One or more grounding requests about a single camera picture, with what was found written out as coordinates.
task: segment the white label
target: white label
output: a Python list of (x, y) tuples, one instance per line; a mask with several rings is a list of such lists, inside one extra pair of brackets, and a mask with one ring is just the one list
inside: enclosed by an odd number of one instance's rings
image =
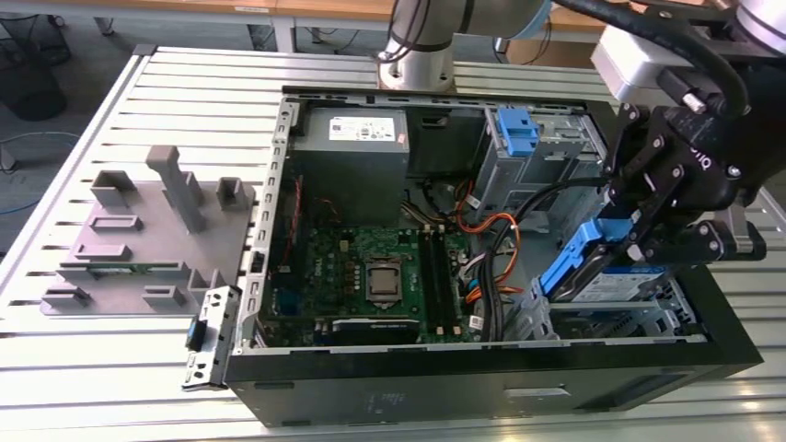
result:
[(331, 118), (331, 141), (395, 141), (393, 118)]
[(270, 9), (267, 9), (266, 7), (251, 6), (235, 6), (235, 10), (239, 12), (262, 12), (263, 14), (267, 14), (270, 12)]
[(481, 318), (479, 316), (470, 316), (470, 328), (474, 330), (482, 330), (483, 329), (483, 318)]
[(465, 201), (467, 202), (469, 205), (471, 205), (471, 207), (474, 209), (481, 207), (481, 200), (478, 198), (475, 198), (474, 196), (467, 195), (467, 198), (465, 198)]
[(659, 268), (641, 273), (635, 270), (633, 272), (602, 273), (574, 297), (573, 302), (629, 301), (639, 294), (639, 286), (662, 274)]

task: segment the power supply label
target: power supply label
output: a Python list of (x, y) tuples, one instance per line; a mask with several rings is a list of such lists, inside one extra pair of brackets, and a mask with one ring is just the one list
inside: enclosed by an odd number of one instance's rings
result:
[(641, 285), (654, 281), (663, 267), (609, 267), (587, 284), (573, 302), (629, 301), (639, 294)]
[(334, 117), (329, 138), (331, 141), (395, 141), (394, 119)]

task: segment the floor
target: floor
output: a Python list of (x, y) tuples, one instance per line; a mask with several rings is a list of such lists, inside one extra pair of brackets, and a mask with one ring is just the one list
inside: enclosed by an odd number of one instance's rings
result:
[[(24, 122), (0, 105), (0, 141), (30, 132), (66, 132), (80, 134), (90, 123), (100, 102), (112, 87), (128, 61), (136, 44), (155, 43), (210, 49), (251, 50), (252, 40), (246, 27), (239, 25), (168, 22), (118, 19), (116, 34), (103, 37), (94, 20), (87, 17), (64, 17), (63, 33), (72, 51), (71, 60), (54, 69), (60, 87), (68, 97), (66, 112), (46, 122)], [(275, 50), (270, 27), (256, 27), (255, 40), (264, 48)], [(373, 55), (385, 47), (386, 33), (341, 29), (323, 35), (323, 42), (313, 44), (313, 36), (299, 29), (298, 45), (303, 52)], [(491, 52), (491, 40), (482, 37), (457, 37), (457, 60), (497, 63)], [(32, 208), (14, 214), (3, 213), (34, 203), (43, 195), (54, 175), (66, 160), (74, 139), (64, 135), (31, 136), (6, 144), (11, 155), (19, 160), (18, 171), (0, 173), (0, 259), (23, 228)]]

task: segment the green circuit board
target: green circuit board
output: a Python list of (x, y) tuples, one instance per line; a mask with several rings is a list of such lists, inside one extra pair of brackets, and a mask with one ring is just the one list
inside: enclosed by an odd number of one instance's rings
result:
[[(307, 318), (409, 319), (421, 322), (422, 343), (457, 343), (471, 339), (466, 318), (459, 306), (458, 287), (451, 277), (451, 305), (454, 327), (434, 327), (425, 298), (422, 253), (418, 229), (399, 228), (315, 228), (306, 248), (303, 286), (299, 293), (298, 314)], [(445, 233), (446, 272), (455, 274), (461, 257), (467, 253), (467, 239), (462, 233)], [(369, 269), (375, 265), (399, 270), (401, 300), (374, 303), (366, 298)], [(291, 344), (309, 345), (306, 324), (299, 333), (290, 330)]]

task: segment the screw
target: screw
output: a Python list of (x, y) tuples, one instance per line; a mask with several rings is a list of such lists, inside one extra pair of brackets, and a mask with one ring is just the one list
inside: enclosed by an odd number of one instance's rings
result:
[(708, 112), (708, 105), (701, 101), (700, 97), (693, 95), (692, 92), (688, 92), (684, 96), (684, 103), (686, 104), (688, 108), (694, 111), (694, 113), (704, 114)]
[(742, 176), (742, 170), (740, 170), (737, 166), (729, 166), (726, 172), (729, 173), (729, 176), (733, 178), (740, 178)]

